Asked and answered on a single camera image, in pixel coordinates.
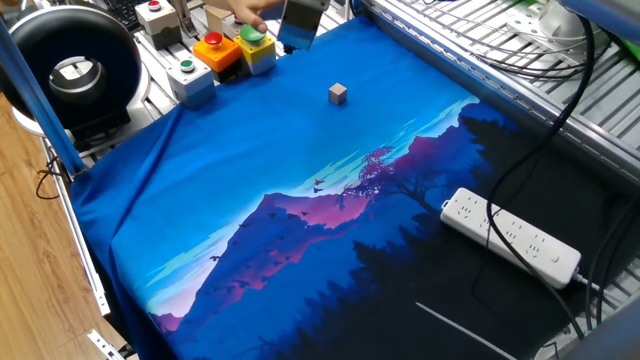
power outlet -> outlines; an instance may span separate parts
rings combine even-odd
[[[485,246],[490,229],[486,209],[487,200],[460,188],[442,205],[440,220]],[[509,212],[498,210],[494,204],[494,220],[509,244],[551,286],[556,289],[567,286],[580,262],[580,252]],[[493,230],[489,234],[489,249],[526,270]]]

black ring light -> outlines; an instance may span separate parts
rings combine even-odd
[[[22,19],[11,35],[62,126],[77,139],[130,121],[126,107],[138,87],[140,54],[126,28],[106,12],[84,5],[52,7]],[[74,57],[93,64],[87,77],[60,77],[56,66]],[[85,85],[96,89],[74,94],[73,87],[87,78]],[[0,87],[13,107],[32,118],[2,69]]]

black cord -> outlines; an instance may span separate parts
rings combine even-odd
[[[56,162],[58,160],[58,156],[54,156],[53,159],[51,159],[51,161],[49,161],[47,163],[47,170],[39,170],[38,174],[44,174],[41,178],[40,181],[38,182],[38,186],[36,187],[36,196],[41,199],[41,200],[54,200],[60,197],[60,195],[56,195],[56,196],[42,196],[40,195],[40,188],[42,187],[42,184],[44,183],[44,180],[47,178],[47,176],[51,175],[51,176],[62,176],[62,174],[57,173],[55,171],[53,171],[53,163]]]
[[[595,57],[595,62],[597,62],[598,60],[600,60],[600,58],[602,58],[602,56],[607,52],[607,50],[609,50],[609,47],[611,46],[611,43],[614,42],[614,39],[609,36],[609,43],[607,44],[607,46]],[[479,57],[481,60],[483,60],[484,62],[486,62],[487,64],[489,64],[489,66],[491,66],[494,69],[498,69],[498,70],[502,70],[504,72],[508,72],[511,74],[515,74],[515,75],[519,75],[519,76],[524,76],[524,77],[529,77],[529,78],[533,78],[536,80],[566,80],[566,79],[570,79],[578,74],[580,74],[581,72],[584,71],[584,68],[586,66],[586,62],[582,63],[582,64],[578,64],[578,65],[571,65],[571,66],[564,66],[561,68],[556,68],[556,69],[540,69],[540,68],[531,68],[528,66],[520,66],[520,65],[515,65],[515,64],[510,64],[506,61],[502,61],[502,60],[496,60],[496,59],[492,59],[488,56],[482,55],[482,54],[474,54],[475,56]],[[565,74],[565,75],[547,75],[547,74],[531,74],[528,73],[527,71],[539,71],[539,72],[557,72],[557,71],[566,71],[566,70],[572,70],[572,69],[579,69],[579,70],[575,70],[572,71],[569,74]]]
[[[525,76],[525,77],[530,77],[530,78],[534,78],[534,79],[538,79],[538,80],[567,80],[567,79],[571,79],[572,77],[580,74],[582,71],[580,70],[575,70],[572,71],[571,73],[567,74],[567,75],[541,75],[541,74],[530,74],[527,73],[523,70],[515,70],[515,69],[509,69],[506,66],[501,66],[498,64],[489,64],[489,66],[491,66],[494,69],[497,70],[502,70],[504,72],[508,72],[511,74],[516,74],[518,76]]]
[[[558,355],[558,343],[556,341],[542,345],[543,348],[547,348],[551,346],[553,346],[553,353],[556,357],[556,360],[560,360],[560,355]]]
[[[607,52],[607,50],[609,50],[609,48],[611,47],[611,44],[614,42],[612,37],[609,37],[609,43],[607,44],[607,46],[605,46],[602,51],[596,55],[595,57],[595,61],[597,62],[598,60],[600,60],[600,58],[602,58],[602,56]],[[527,70],[527,71],[540,71],[540,72],[553,72],[553,71],[565,71],[565,70],[573,70],[573,69],[581,69],[584,68],[587,63],[584,62],[582,64],[578,64],[578,65],[567,65],[567,66],[563,66],[561,68],[555,68],[555,69],[541,69],[541,68],[532,68],[532,67],[528,67],[528,66],[522,66],[522,65],[515,65],[515,64],[511,64],[508,63],[506,61],[502,61],[502,60],[497,60],[497,59],[493,59],[490,58],[489,56],[486,55],[482,55],[482,54],[474,54],[475,56],[482,58],[485,62],[494,62],[494,63],[498,63],[501,65],[505,65],[506,67],[513,67],[516,69],[521,69],[521,70]]]
[[[597,266],[598,258],[600,257],[602,250],[606,247],[607,243],[613,238],[613,235],[617,232],[617,229],[619,228],[620,224],[622,224],[625,221],[625,219],[629,215],[631,215],[631,210],[633,210],[633,207],[638,202],[638,200],[640,200],[640,192],[638,192],[638,194],[629,202],[629,205],[622,211],[622,215],[620,215],[618,220],[616,220],[614,225],[609,230],[607,237],[602,241],[602,244],[600,244],[600,248],[598,248],[598,252],[593,258],[593,262],[591,264],[591,269],[589,271],[589,279],[587,279],[588,282],[591,282],[591,279],[593,279],[594,269]],[[602,299],[604,298],[604,285],[605,285],[604,283],[607,281],[607,278],[609,277],[609,272],[611,271],[611,266],[613,264],[613,258],[616,256],[616,253],[618,252],[618,248],[620,247],[620,244],[622,244],[623,239],[624,239],[624,234],[618,237],[618,241],[616,241],[616,244],[613,248],[613,252],[611,253],[611,257],[609,257],[609,261],[607,261],[607,266],[604,271],[604,278],[603,278],[604,280],[602,281],[602,284],[600,284],[600,290],[598,291],[598,296],[597,296],[598,300],[596,303],[596,323],[598,325],[600,325],[600,323],[602,322]],[[590,300],[591,299],[587,298],[587,308],[589,308],[589,303],[591,302]],[[589,313],[587,313],[589,318],[591,317],[590,310],[591,309],[589,309]]]
[[[524,180],[522,180],[522,183],[520,183],[520,186],[518,187],[518,189],[516,191],[513,192],[513,195],[511,195],[511,197],[509,198],[509,200],[507,200],[507,202],[505,203],[504,207],[507,208],[509,207],[509,205],[511,205],[511,202],[513,202],[513,200],[515,200],[516,197],[518,197],[518,195],[520,194],[520,192],[522,191],[522,189],[524,189],[525,185],[527,184],[527,182],[529,181],[529,179],[531,179],[531,176],[533,175],[533,172],[536,170],[536,168],[538,167],[538,162],[540,161],[540,154],[542,152],[539,152],[538,155],[536,156],[536,160],[534,161],[533,165],[531,166],[531,168],[529,169],[529,172],[527,173],[527,175],[524,177]],[[500,211],[502,211],[503,209],[497,210],[495,213],[493,213],[493,216],[495,217],[496,215],[498,215],[500,213]],[[491,227],[489,227],[487,229],[487,241],[484,243],[484,254],[483,254],[483,258],[482,258],[482,264],[480,265],[480,268],[478,269],[478,272],[476,273],[476,277],[473,280],[473,283],[471,285],[471,295],[473,295],[473,297],[481,304],[485,305],[487,308],[488,306],[486,304],[483,303],[482,300],[480,300],[480,298],[478,298],[478,296],[476,295],[476,285],[478,284],[478,280],[480,279],[480,275],[482,275],[482,272],[484,271],[484,267],[487,263],[487,258],[489,256],[489,239],[491,238]]]
[[[538,143],[537,146],[535,146],[531,151],[529,151],[525,156],[523,156],[513,166],[511,166],[498,179],[496,184],[493,186],[493,189],[491,190],[491,193],[489,194],[489,198],[487,201],[487,218],[489,219],[489,224],[495,231],[496,235],[498,235],[498,237],[500,238],[502,243],[507,247],[507,249],[509,249],[509,251],[518,259],[518,261],[520,261],[520,263],[522,263],[522,265],[524,265],[524,267],[527,268],[527,270],[529,270],[529,272],[531,272],[531,274],[533,274],[533,276],[535,276],[547,288],[547,290],[549,290],[549,292],[553,295],[553,297],[562,306],[562,309],[566,312],[567,316],[571,321],[571,325],[575,328],[576,334],[578,335],[578,339],[583,340],[584,333],[582,332],[582,329],[580,329],[580,326],[578,325],[578,322],[576,321],[575,316],[571,312],[571,309],[569,309],[569,307],[564,302],[564,300],[562,300],[558,292],[551,285],[549,285],[549,283],[538,273],[538,271],[534,269],[533,266],[531,266],[531,264],[529,264],[529,262],[525,260],[522,257],[522,255],[518,253],[518,251],[509,243],[509,241],[507,241],[507,239],[504,237],[504,235],[498,228],[498,225],[496,224],[492,214],[492,205],[500,186],[516,169],[518,169],[520,166],[522,166],[522,164],[527,162],[531,157],[535,156],[538,152],[540,152],[542,148],[545,145],[547,145],[547,143],[549,143],[549,141],[551,141],[551,139],[560,131],[560,128],[562,128],[562,126],[566,123],[567,119],[571,116],[571,113],[573,112],[573,110],[575,110],[575,108],[578,106],[578,102],[580,102],[582,95],[584,95],[584,92],[587,89],[587,86],[589,85],[589,81],[591,80],[591,75],[593,74],[593,69],[595,66],[595,39],[594,39],[593,30],[591,28],[591,24],[589,23],[589,20],[581,16],[579,16],[579,18],[580,18],[580,22],[582,23],[582,26],[584,27],[585,36],[587,39],[587,61],[584,69],[584,74],[582,76],[582,79],[580,80],[580,85],[578,87],[578,90],[576,91],[575,95],[571,99],[571,102],[564,108],[564,110],[560,113],[556,121],[553,123],[553,125],[547,132],[546,136]]]

hand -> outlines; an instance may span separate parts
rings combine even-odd
[[[280,2],[282,0],[228,0],[229,6],[236,13],[238,19],[263,34],[267,32],[267,24],[260,18],[260,12],[278,5]]]

small wooden cube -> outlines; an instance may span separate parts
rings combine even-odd
[[[340,84],[335,84],[331,88],[329,88],[329,101],[336,105],[342,105],[345,100],[347,100],[346,87]]]
[[[222,28],[222,19],[230,16],[231,11],[218,9],[213,6],[206,6],[204,8],[205,13],[207,14],[207,25],[209,26],[209,30],[212,32],[219,32],[220,34],[224,34],[224,29]]]

